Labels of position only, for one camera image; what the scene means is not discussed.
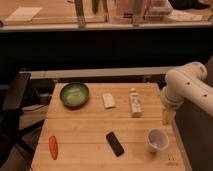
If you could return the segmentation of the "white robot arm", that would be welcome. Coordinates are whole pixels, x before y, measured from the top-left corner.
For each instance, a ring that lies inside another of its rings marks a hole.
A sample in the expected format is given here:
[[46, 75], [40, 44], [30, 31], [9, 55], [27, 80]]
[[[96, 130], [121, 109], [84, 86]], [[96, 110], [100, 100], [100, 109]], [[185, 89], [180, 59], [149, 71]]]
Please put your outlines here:
[[160, 93], [164, 125], [172, 122], [185, 99], [213, 117], [213, 87], [204, 83], [206, 78], [207, 68], [200, 62], [190, 62], [166, 73], [166, 85]]

